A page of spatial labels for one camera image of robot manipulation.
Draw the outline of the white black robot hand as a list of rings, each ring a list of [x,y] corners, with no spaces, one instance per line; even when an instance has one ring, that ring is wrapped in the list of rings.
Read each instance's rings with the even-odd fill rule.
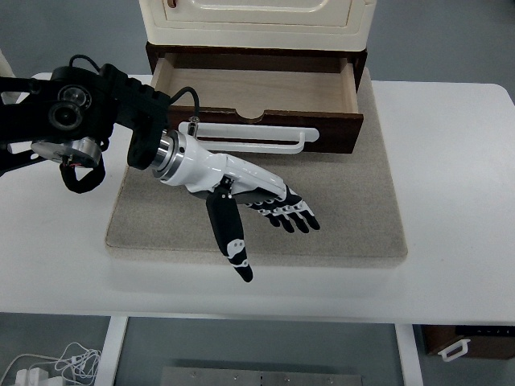
[[[253,271],[247,260],[240,204],[289,233],[320,229],[303,198],[268,170],[229,154],[214,154],[178,131],[162,136],[162,150],[167,153],[153,170],[155,178],[184,186],[205,200],[219,250],[244,281],[253,280]]]

